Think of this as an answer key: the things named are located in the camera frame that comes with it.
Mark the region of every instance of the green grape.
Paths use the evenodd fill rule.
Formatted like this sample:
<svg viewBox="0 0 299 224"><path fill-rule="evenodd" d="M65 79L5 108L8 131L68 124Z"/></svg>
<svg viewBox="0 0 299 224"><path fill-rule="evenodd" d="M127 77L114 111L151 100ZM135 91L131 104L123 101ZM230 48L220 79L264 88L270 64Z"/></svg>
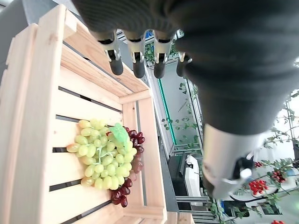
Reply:
<svg viewBox="0 0 299 224"><path fill-rule="evenodd" d="M132 155L136 155L136 153L137 153L137 149L132 148L131 151L130 151L130 154L132 154Z"/></svg>
<svg viewBox="0 0 299 224"><path fill-rule="evenodd" d="M100 135L101 136L106 136L106 133L109 132L109 128L107 127L103 127L101 130L100 130Z"/></svg>
<svg viewBox="0 0 299 224"><path fill-rule="evenodd" d="M108 138L107 138L107 136L103 136L103 137L101 137L101 143L102 143L102 146L105 146L105 145L107 144L107 142L108 142Z"/></svg>
<svg viewBox="0 0 299 224"><path fill-rule="evenodd" d="M100 132L98 130L92 130L90 135L98 137L100 135Z"/></svg>
<svg viewBox="0 0 299 224"><path fill-rule="evenodd" d="M97 173L101 173L101 172L103 172L103 170L104 170L104 166L102 164L97 164L94 167L94 171L97 172Z"/></svg>
<svg viewBox="0 0 299 224"><path fill-rule="evenodd" d="M94 183L94 187L99 190L102 190L103 189L103 179L102 178L96 179L95 183Z"/></svg>
<svg viewBox="0 0 299 224"><path fill-rule="evenodd" d="M107 152L112 152L115 148L115 144L111 141L107 143Z"/></svg>
<svg viewBox="0 0 299 224"><path fill-rule="evenodd" d="M95 127L95 129L97 129L97 130L101 130L103 127L105 127L105 125L106 125L105 120L100 120L100 121L98 122L97 126Z"/></svg>
<svg viewBox="0 0 299 224"><path fill-rule="evenodd" d="M131 162L132 160L134 159L133 155L128 153L128 154L125 154L124 156L124 161L125 162Z"/></svg>
<svg viewBox="0 0 299 224"><path fill-rule="evenodd" d="M108 176L108 171L106 169L104 169L102 172L101 172L101 177L106 177Z"/></svg>
<svg viewBox="0 0 299 224"><path fill-rule="evenodd" d="M87 177L92 176L94 173L94 167L95 167L95 165L93 165L93 164L89 165L85 170L85 176L87 176Z"/></svg>
<svg viewBox="0 0 299 224"><path fill-rule="evenodd" d="M108 166L113 161L113 156L107 155L103 158L103 166Z"/></svg>
<svg viewBox="0 0 299 224"><path fill-rule="evenodd" d="M88 152L88 147L87 146L80 146L78 153L83 156L86 155Z"/></svg>
<svg viewBox="0 0 299 224"><path fill-rule="evenodd" d="M94 158L82 156L80 159L85 165L91 165L94 164Z"/></svg>
<svg viewBox="0 0 299 224"><path fill-rule="evenodd" d="M91 144L89 147L88 147L88 152L86 154L87 157L93 157L94 154L95 154L95 146L93 144Z"/></svg>
<svg viewBox="0 0 299 224"><path fill-rule="evenodd" d="M96 128L96 126L98 125L99 121L95 118L90 120L90 124L93 128Z"/></svg>
<svg viewBox="0 0 299 224"><path fill-rule="evenodd" d="M76 156L77 156L78 158L82 157L82 155L80 155L79 152L76 152Z"/></svg>
<svg viewBox="0 0 299 224"><path fill-rule="evenodd" d="M113 161L112 161L112 163L111 163L112 165L114 165L115 166L115 168L118 168L118 162L116 161L116 159L114 158L113 159Z"/></svg>
<svg viewBox="0 0 299 224"><path fill-rule="evenodd" d="M130 171L132 169L132 165L129 162L126 162L122 165L122 167L126 168L128 171Z"/></svg>
<svg viewBox="0 0 299 224"><path fill-rule="evenodd" d="M124 147L117 147L116 150L118 151L119 154L125 155L126 150Z"/></svg>
<svg viewBox="0 0 299 224"><path fill-rule="evenodd" d="M119 185L123 185L124 184L125 178L123 178L123 176L117 175L116 178L118 179Z"/></svg>
<svg viewBox="0 0 299 224"><path fill-rule="evenodd" d="M87 127L91 127L90 122L87 120L80 120L78 123L79 127L81 128L87 128Z"/></svg>
<svg viewBox="0 0 299 224"><path fill-rule="evenodd" d="M123 177L128 177L130 176L130 171L126 170L125 173L123 174Z"/></svg>
<svg viewBox="0 0 299 224"><path fill-rule="evenodd" d="M92 178L93 178L94 180L96 180L96 179L98 179L100 176L101 176L100 173L94 172L93 175L92 175Z"/></svg>
<svg viewBox="0 0 299 224"><path fill-rule="evenodd" d="M114 141L116 147L123 147L123 142L119 142L118 140Z"/></svg>
<svg viewBox="0 0 299 224"><path fill-rule="evenodd" d="M123 161L124 161L124 158L123 158L122 154L117 154L115 159L118 163L123 163Z"/></svg>
<svg viewBox="0 0 299 224"><path fill-rule="evenodd" d="M102 158L102 157L105 156L106 154L107 154L106 147L103 147L102 150L101 150L100 157Z"/></svg>
<svg viewBox="0 0 299 224"><path fill-rule="evenodd" d="M110 133L109 135L108 135L108 140L109 141L116 141L116 138L114 137L114 135L112 134L112 133Z"/></svg>
<svg viewBox="0 0 299 224"><path fill-rule="evenodd" d="M96 139L96 140L94 140L93 144L94 144L94 146L96 146L96 147L100 147L100 146L102 145L100 139Z"/></svg>
<svg viewBox="0 0 299 224"><path fill-rule="evenodd" d="M110 176L106 176L103 180L103 188L109 189L112 185L112 178Z"/></svg>
<svg viewBox="0 0 299 224"><path fill-rule="evenodd" d="M80 133L81 133L81 135L83 135L83 136L90 136L91 133L92 133L92 131L93 131L93 129L90 128L90 127L88 127L88 128L84 128L84 129L82 129Z"/></svg>
<svg viewBox="0 0 299 224"><path fill-rule="evenodd" d="M93 183L94 183L94 179L91 178L91 177L84 177L84 178L81 180L81 185L82 185L82 186L85 186L85 187L87 187L87 186L91 186L91 185L93 185Z"/></svg>
<svg viewBox="0 0 299 224"><path fill-rule="evenodd" d="M79 147L81 145L78 144L78 143L74 143L74 144L70 144L66 147L66 150L69 152L69 153L76 153L78 150L79 150Z"/></svg>
<svg viewBox="0 0 299 224"><path fill-rule="evenodd" d="M118 178L116 176L112 176L111 177L111 187L110 189L111 190L117 190L118 189L118 186L119 186L119 181L118 181Z"/></svg>
<svg viewBox="0 0 299 224"><path fill-rule="evenodd" d="M112 156L113 156L113 157L116 157L116 155L118 154L118 152L117 152L116 149L114 149L111 153L112 153Z"/></svg>
<svg viewBox="0 0 299 224"><path fill-rule="evenodd" d="M97 136L89 136L88 137L88 143L89 144L91 144L91 143L93 143L94 141L96 141L98 139L98 137Z"/></svg>
<svg viewBox="0 0 299 224"><path fill-rule="evenodd" d="M88 141L87 141L87 138L82 136L82 135L77 135L75 137L75 141L81 145L87 145L88 144Z"/></svg>
<svg viewBox="0 0 299 224"><path fill-rule="evenodd" d="M116 168L115 173L117 176L124 176L125 174L127 174L127 169L124 167L118 167Z"/></svg>
<svg viewBox="0 0 299 224"><path fill-rule="evenodd" d="M113 164L109 164L106 169L109 176L115 175L115 166Z"/></svg>

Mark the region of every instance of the black cable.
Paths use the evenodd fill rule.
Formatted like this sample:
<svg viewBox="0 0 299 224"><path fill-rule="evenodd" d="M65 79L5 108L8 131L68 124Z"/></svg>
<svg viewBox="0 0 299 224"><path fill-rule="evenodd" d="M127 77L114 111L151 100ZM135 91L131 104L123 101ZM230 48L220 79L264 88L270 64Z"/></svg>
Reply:
<svg viewBox="0 0 299 224"><path fill-rule="evenodd" d="M275 193L277 193L277 192L278 192L278 189L277 189L276 191L274 191L273 193L268 194L268 195L273 195L273 194L275 194ZM247 201L242 201L242 200L238 200L238 199L232 197L231 195L230 195L229 197L230 197L231 199L233 199L234 201L236 201L236 202L244 202L244 203L254 202L254 201L259 201L259 200L262 200L262 199L266 199L265 196L261 196L261 197L255 198L255 199L251 199L251 200L247 200Z"/></svg>

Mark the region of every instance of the window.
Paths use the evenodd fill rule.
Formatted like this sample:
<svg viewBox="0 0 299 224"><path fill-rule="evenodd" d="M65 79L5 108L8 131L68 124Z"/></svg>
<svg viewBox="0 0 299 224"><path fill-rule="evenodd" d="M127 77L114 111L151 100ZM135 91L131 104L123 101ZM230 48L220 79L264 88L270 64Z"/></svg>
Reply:
<svg viewBox="0 0 299 224"><path fill-rule="evenodd" d="M246 207L246 204L244 202L223 201L223 207L224 212L229 217L237 217L238 213L242 213L242 217L249 217L249 212L244 209Z"/></svg>
<svg viewBox="0 0 299 224"><path fill-rule="evenodd" d="M263 213L265 215L282 215L279 209L274 204L269 203L257 203L261 206Z"/></svg>

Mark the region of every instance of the wooden slat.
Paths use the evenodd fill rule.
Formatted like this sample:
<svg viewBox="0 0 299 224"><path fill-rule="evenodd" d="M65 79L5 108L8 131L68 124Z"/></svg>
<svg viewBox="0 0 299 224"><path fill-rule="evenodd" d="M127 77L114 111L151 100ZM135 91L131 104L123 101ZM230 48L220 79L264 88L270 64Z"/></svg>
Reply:
<svg viewBox="0 0 299 224"><path fill-rule="evenodd" d="M150 90L145 90L142 92L137 92L137 93L132 93L130 95L126 95L124 97L120 97L119 102L121 104L126 104L129 102L135 102L140 99L145 99L149 98L151 96L151 91Z"/></svg>
<svg viewBox="0 0 299 224"><path fill-rule="evenodd" d="M95 83L116 96L126 96L132 91L97 68L79 54L63 45L61 65Z"/></svg>
<svg viewBox="0 0 299 224"><path fill-rule="evenodd" d="M58 224L82 214L110 199L108 190L81 184L48 193L43 224Z"/></svg>
<svg viewBox="0 0 299 224"><path fill-rule="evenodd" d="M66 8L59 5L39 20L21 123L9 223L26 220L30 224L44 224L47 220L44 219L44 202L49 186L44 168L46 158L52 153L53 93L58 87L65 11Z"/></svg>
<svg viewBox="0 0 299 224"><path fill-rule="evenodd" d="M123 219L123 209L121 205L109 204L88 216L74 222L75 224L114 224L117 220Z"/></svg>
<svg viewBox="0 0 299 224"><path fill-rule="evenodd" d="M164 212L163 212L162 207L132 206L131 205L124 209L124 215L132 216L132 217L159 219L159 220L164 219Z"/></svg>
<svg viewBox="0 0 299 224"><path fill-rule="evenodd" d="M74 153L52 153L48 166L50 186L83 178L87 167Z"/></svg>
<svg viewBox="0 0 299 224"><path fill-rule="evenodd" d="M60 67L59 86L117 110L122 110L118 96L62 66Z"/></svg>
<svg viewBox="0 0 299 224"><path fill-rule="evenodd" d="M31 56L37 25L13 38L0 86L0 223L9 223Z"/></svg>
<svg viewBox="0 0 299 224"><path fill-rule="evenodd" d="M99 67L115 77L119 82L123 83L133 92L141 92L143 90L149 89L141 79L138 79L134 76L133 72L124 63L123 73L120 76L114 75L110 69L109 61L105 55L104 49L89 33L87 27L78 19L77 32L66 38L64 41L66 41L85 57L95 62Z"/></svg>
<svg viewBox="0 0 299 224"><path fill-rule="evenodd" d="M128 127L130 130L135 129L138 131L136 102L123 104L122 109L124 126ZM131 194L128 195L128 201L130 201L128 207L144 205L141 172L137 174L137 180L133 182Z"/></svg>
<svg viewBox="0 0 299 224"><path fill-rule="evenodd" d="M12 40L10 42L10 46L9 46L9 49L8 49L8 54L7 54L7 58L6 58L6 62L5 62L6 65L9 64L10 55L11 55L11 51L12 51L13 45L14 45L14 37L12 38Z"/></svg>
<svg viewBox="0 0 299 224"><path fill-rule="evenodd" d="M56 91L56 114L77 119L105 119L109 125L122 124L122 114L61 90Z"/></svg>
<svg viewBox="0 0 299 224"><path fill-rule="evenodd" d="M164 220L145 218L140 224L164 224Z"/></svg>
<svg viewBox="0 0 299 224"><path fill-rule="evenodd" d="M52 146L66 147L74 143L77 134L79 134L79 127L76 122L56 119Z"/></svg>
<svg viewBox="0 0 299 224"><path fill-rule="evenodd" d="M180 212L178 223L179 224L194 224L192 214L187 213L187 212Z"/></svg>
<svg viewBox="0 0 299 224"><path fill-rule="evenodd" d="M147 205L166 208L153 100L142 99L138 105L140 128L146 138L142 146Z"/></svg>
<svg viewBox="0 0 299 224"><path fill-rule="evenodd" d="M143 219L141 217L124 216L114 224L139 224Z"/></svg>
<svg viewBox="0 0 299 224"><path fill-rule="evenodd" d="M178 223L178 213L173 211L167 212L167 221L165 224L177 224Z"/></svg>
<svg viewBox="0 0 299 224"><path fill-rule="evenodd" d="M64 39L73 35L77 31L77 21L74 19L72 13L67 10L64 21Z"/></svg>

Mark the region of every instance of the green strip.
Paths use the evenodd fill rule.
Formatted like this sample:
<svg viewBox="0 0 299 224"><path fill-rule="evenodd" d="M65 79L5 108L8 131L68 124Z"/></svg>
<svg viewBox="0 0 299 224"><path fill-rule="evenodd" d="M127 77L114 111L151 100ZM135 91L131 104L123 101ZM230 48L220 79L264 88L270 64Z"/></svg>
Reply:
<svg viewBox="0 0 299 224"><path fill-rule="evenodd" d="M158 83L159 83L159 88L160 88L160 92L161 92L161 95L162 95L162 101L163 101L163 105L164 105L164 109L165 109L165 113L166 113L166 119L168 120L169 130L170 130L170 134L171 134L171 137L172 137L172 141L173 141L173 144L176 145L177 141L176 141L176 138L174 137L172 124L169 122L170 121L170 116L169 116L169 112L168 112L168 108L167 108L167 104L166 104L166 99L165 99L161 79L158 79Z"/></svg>

